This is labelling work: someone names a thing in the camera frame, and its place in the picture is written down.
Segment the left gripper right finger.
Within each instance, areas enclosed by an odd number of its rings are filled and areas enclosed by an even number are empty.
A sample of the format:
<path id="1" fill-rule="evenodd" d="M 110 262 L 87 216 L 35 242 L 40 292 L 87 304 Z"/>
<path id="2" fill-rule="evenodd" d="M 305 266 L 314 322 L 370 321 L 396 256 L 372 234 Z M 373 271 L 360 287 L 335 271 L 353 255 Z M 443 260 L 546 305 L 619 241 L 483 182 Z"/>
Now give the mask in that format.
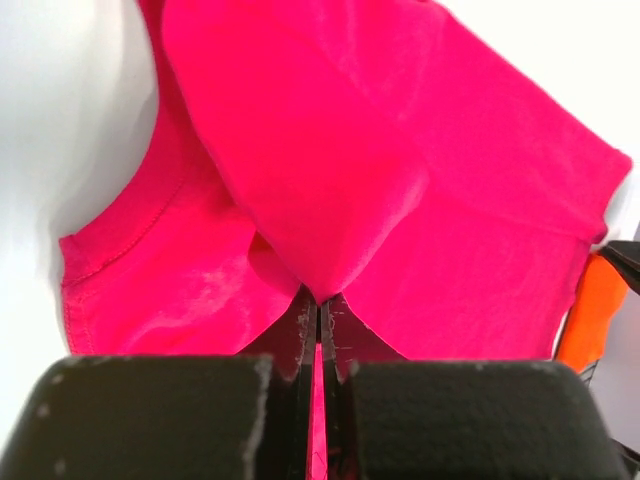
<path id="1" fill-rule="evenodd" d="M 332 479 L 626 479 L 583 380 L 553 361 L 410 361 L 321 306 Z"/>

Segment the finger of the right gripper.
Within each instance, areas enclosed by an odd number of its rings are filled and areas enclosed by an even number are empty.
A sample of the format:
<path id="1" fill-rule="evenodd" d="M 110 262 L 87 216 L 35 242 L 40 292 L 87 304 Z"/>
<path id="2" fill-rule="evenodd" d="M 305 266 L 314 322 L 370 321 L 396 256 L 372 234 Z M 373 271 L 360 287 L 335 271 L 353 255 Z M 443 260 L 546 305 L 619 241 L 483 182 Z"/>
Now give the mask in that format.
<path id="1" fill-rule="evenodd" d="M 627 286 L 640 294 L 640 243 L 615 240 L 599 250 L 602 256 L 623 278 Z"/>

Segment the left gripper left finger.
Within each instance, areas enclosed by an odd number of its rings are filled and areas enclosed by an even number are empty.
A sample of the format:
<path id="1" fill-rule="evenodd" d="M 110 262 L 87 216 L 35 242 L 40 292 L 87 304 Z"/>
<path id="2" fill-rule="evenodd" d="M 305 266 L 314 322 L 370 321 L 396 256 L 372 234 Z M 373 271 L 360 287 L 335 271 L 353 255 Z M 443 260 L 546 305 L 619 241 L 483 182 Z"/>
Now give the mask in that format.
<path id="1" fill-rule="evenodd" d="M 55 362 L 10 437 L 10 477 L 305 478 L 316 320 L 300 290 L 235 355 Z"/>

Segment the pink t-shirt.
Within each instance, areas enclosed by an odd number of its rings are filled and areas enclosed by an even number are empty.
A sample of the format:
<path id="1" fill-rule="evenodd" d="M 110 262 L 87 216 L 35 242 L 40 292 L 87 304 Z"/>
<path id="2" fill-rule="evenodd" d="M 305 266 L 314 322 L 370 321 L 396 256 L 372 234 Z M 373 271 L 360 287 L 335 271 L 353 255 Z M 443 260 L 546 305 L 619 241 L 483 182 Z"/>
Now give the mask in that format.
<path id="1" fill-rule="evenodd" d="M 317 306 L 407 360 L 556 360 L 631 170 L 434 1 L 142 1 L 151 141 L 60 241 L 72 353 L 237 354 Z"/>

